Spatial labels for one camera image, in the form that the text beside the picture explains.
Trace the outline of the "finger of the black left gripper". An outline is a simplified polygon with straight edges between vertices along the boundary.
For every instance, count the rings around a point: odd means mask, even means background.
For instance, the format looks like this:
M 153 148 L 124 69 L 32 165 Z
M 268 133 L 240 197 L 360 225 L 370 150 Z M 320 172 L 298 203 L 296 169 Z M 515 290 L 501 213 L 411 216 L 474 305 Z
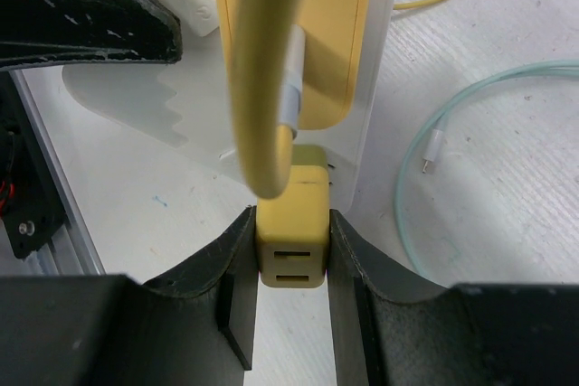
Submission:
M 172 64 L 180 21 L 159 0 L 1 0 L 1 69 Z

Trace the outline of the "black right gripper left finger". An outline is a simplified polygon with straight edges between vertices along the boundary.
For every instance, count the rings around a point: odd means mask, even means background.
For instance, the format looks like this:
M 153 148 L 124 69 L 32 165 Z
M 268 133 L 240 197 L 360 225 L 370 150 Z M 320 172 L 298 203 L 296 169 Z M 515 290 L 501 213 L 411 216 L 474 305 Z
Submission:
M 165 273 L 1 281 L 4 385 L 241 385 L 252 367 L 256 211 Z

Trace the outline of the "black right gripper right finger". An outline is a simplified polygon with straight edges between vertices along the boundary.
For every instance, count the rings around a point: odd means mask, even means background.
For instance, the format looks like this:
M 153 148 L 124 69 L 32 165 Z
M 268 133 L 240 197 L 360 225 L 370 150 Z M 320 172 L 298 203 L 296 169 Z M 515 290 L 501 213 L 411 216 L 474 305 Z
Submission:
M 329 215 L 328 299 L 341 385 L 575 385 L 578 288 L 439 286 Z

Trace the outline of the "yellow cube charger front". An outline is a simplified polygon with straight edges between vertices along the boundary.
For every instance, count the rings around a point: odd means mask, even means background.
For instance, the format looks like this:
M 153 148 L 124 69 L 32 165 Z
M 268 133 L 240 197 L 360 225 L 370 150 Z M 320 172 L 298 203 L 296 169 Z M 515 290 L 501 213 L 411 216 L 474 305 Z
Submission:
M 330 235 L 329 186 L 323 148 L 295 146 L 283 194 L 257 203 L 255 239 L 264 285 L 315 288 L 324 282 Z

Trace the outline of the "yellow cube charger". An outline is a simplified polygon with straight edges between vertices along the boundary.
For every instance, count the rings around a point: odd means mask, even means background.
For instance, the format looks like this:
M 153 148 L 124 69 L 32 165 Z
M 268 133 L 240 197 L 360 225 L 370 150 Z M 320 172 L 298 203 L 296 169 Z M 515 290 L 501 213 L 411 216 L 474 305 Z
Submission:
M 356 90 L 369 0 L 300 0 L 294 23 L 305 35 L 301 130 L 333 127 Z
M 255 239 L 264 285 L 315 288 L 324 282 L 330 235 L 329 186 L 323 148 L 295 146 L 283 194 L 257 203 Z

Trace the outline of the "white triangular power strip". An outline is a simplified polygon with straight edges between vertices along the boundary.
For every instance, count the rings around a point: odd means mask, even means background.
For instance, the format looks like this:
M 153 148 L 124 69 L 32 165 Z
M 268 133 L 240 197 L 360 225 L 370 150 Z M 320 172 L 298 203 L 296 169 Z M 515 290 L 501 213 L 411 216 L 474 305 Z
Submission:
M 153 137 L 232 179 L 242 174 L 231 133 L 226 66 L 237 0 L 159 0 L 181 22 L 183 54 L 172 65 L 80 64 L 66 89 L 85 108 Z M 330 204 L 346 211 L 356 190 L 379 61 L 394 0 L 369 0 L 355 99 L 333 127 L 301 130 L 327 156 Z

